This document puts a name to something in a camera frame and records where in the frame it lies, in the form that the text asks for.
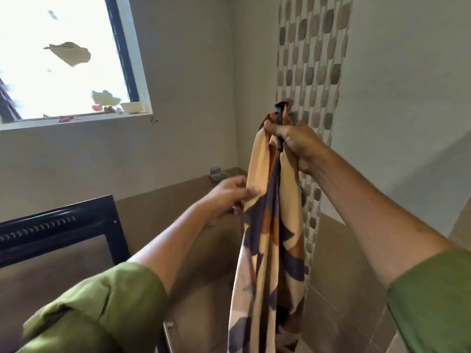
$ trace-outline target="patterned towel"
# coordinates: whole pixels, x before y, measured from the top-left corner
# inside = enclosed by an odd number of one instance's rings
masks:
[[[289,102],[277,123],[295,124]],[[229,319],[229,353],[294,352],[304,306],[304,239],[297,158],[282,139],[260,127],[248,186],[261,195],[245,204]]]

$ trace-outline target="hand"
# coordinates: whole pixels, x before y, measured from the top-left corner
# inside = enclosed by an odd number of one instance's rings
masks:
[[[260,189],[246,187],[244,176],[227,178],[197,202],[208,225],[214,225],[226,213],[239,213],[244,202],[260,194]]]
[[[288,147],[298,156],[299,170],[310,174],[310,168],[316,157],[330,149],[315,132],[304,122],[298,121],[295,126],[278,125],[275,123],[276,114],[263,124],[265,130],[272,135],[282,137]]]

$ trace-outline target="small bowl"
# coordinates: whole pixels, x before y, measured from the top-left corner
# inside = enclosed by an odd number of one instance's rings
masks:
[[[122,109],[128,114],[137,114],[138,112],[143,112],[142,104],[139,101],[134,102],[122,102]]]

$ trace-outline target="black frame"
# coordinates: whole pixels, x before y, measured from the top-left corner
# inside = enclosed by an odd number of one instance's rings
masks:
[[[112,195],[0,224],[0,268],[104,235],[114,265],[130,257]]]
[[[122,27],[121,18],[119,15],[118,4],[116,0],[105,0],[106,8],[108,10],[108,16],[110,18],[111,29],[115,36],[116,49],[118,50],[119,59],[121,62],[121,68],[126,82],[126,88],[128,89],[130,101],[139,101],[138,87],[136,85],[136,79],[132,71],[131,59],[129,58],[129,50],[126,45],[126,37],[124,36],[124,29]],[[5,123],[21,120],[21,116],[16,111],[11,100],[1,95],[0,89],[0,119]]]

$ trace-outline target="window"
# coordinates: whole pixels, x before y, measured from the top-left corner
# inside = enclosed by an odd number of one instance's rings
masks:
[[[0,0],[0,8],[3,122],[139,101],[116,0]]]

